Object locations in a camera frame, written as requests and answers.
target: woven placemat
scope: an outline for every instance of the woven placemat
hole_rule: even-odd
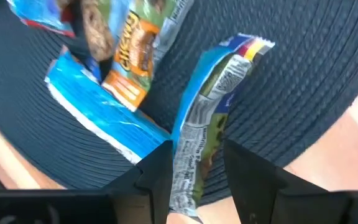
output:
[[[277,44],[234,103],[227,137],[284,166],[358,94],[358,0],[196,0],[142,110],[171,130],[202,50],[237,32]],[[44,76],[62,44],[73,41],[26,27],[0,2],[0,130],[65,187],[102,187],[131,164],[50,96]],[[221,156],[206,181],[203,203],[230,195]]]

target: granola bar package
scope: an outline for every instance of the granola bar package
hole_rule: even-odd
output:
[[[59,34],[74,37],[70,25],[71,12],[67,6],[74,0],[7,0],[21,21]]]
[[[193,4],[194,0],[177,0],[171,16],[164,20],[161,31],[154,41],[154,68],[158,66],[161,59],[171,48]]]
[[[204,52],[181,99],[172,131],[176,150],[170,208],[197,218],[204,180],[223,137],[229,107],[244,78],[274,43],[237,34]]]
[[[86,129],[133,164],[169,139],[140,111],[129,111],[104,90],[66,47],[45,77],[51,95]]]
[[[114,39],[109,28],[112,2],[115,0],[82,0],[81,8],[86,40],[92,59],[106,60],[114,53]]]
[[[114,39],[112,69],[102,86],[135,111],[150,89],[153,43],[176,0],[111,0],[100,9]]]

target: orange label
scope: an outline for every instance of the orange label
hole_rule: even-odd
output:
[[[135,111],[146,96],[143,88],[117,71],[110,71],[102,86],[131,111]]]
[[[160,29],[129,11],[114,61],[127,72],[151,77],[153,42]]]

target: snack bar wrapper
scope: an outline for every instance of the snack bar wrapper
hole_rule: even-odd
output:
[[[11,10],[21,21],[34,27],[74,37],[66,8],[74,0],[7,0]]]
[[[45,78],[52,96],[85,128],[138,163],[169,135],[140,111],[133,113],[101,88],[64,48]]]
[[[172,131],[174,149],[170,208],[197,218],[204,180],[223,137],[229,107],[244,78],[274,43],[237,34],[204,52],[181,99]]]
[[[171,16],[164,20],[161,31],[154,41],[154,68],[158,66],[161,59],[171,48],[193,4],[194,0],[177,0]]]
[[[104,8],[114,45],[112,70],[102,86],[135,111],[150,89],[153,43],[176,0],[113,0]]]

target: nutrition label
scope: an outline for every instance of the nutrition label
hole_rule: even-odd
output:
[[[224,67],[207,96],[199,94],[193,102],[184,123],[173,165],[171,207],[187,215],[196,208],[193,200],[201,153],[207,143],[211,117],[224,95],[232,92],[243,81],[251,63],[234,55]]]

